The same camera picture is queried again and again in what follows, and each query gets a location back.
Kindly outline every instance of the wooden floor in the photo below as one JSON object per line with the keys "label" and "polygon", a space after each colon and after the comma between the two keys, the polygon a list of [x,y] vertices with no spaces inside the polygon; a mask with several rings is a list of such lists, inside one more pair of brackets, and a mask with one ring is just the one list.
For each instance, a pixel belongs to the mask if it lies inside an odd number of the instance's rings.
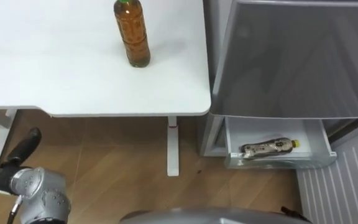
{"label": "wooden floor", "polygon": [[[299,210],[293,170],[227,170],[223,158],[197,155],[194,118],[181,118],[179,125],[179,177],[166,175],[165,118],[50,118],[21,111],[9,145],[31,127],[41,129],[42,143],[25,164],[66,175],[69,223],[111,224],[134,210],[174,207]],[[13,201],[0,195],[0,223]]]}

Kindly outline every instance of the refrigerator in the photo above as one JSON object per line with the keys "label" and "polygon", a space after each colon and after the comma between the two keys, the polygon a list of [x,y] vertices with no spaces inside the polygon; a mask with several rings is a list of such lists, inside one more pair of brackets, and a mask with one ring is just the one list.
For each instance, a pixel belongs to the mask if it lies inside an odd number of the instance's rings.
{"label": "refrigerator", "polygon": [[[313,223],[358,223],[358,1],[204,1],[212,105],[202,156],[296,169]],[[246,159],[243,144],[297,139]]]}

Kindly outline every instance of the gray refrigerator door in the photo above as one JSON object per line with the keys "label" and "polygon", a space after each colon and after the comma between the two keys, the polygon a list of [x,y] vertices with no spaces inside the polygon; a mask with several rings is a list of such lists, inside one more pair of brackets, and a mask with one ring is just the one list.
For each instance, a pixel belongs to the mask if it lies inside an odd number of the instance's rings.
{"label": "gray refrigerator door", "polygon": [[232,3],[212,114],[358,117],[358,2]]}
{"label": "gray refrigerator door", "polygon": [[358,223],[358,128],[331,147],[333,164],[296,171],[303,214],[312,223]]}

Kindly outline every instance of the table top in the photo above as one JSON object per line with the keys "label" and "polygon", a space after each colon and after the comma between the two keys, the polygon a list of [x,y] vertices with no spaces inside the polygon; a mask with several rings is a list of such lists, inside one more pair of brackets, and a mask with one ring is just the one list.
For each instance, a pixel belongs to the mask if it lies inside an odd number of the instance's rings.
{"label": "table top", "polygon": [[203,2],[145,0],[152,60],[129,65],[114,0],[0,0],[0,109],[52,116],[209,110]]}

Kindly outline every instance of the white drawer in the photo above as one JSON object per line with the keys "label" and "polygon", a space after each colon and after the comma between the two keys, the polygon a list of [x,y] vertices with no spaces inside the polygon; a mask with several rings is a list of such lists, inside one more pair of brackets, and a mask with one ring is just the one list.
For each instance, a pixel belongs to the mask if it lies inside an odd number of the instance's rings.
{"label": "white drawer", "polygon": [[[336,160],[326,131],[318,119],[259,119],[225,118],[227,168],[314,168],[324,167]],[[300,147],[280,156],[246,159],[240,147],[244,144],[275,138],[297,139]]]}

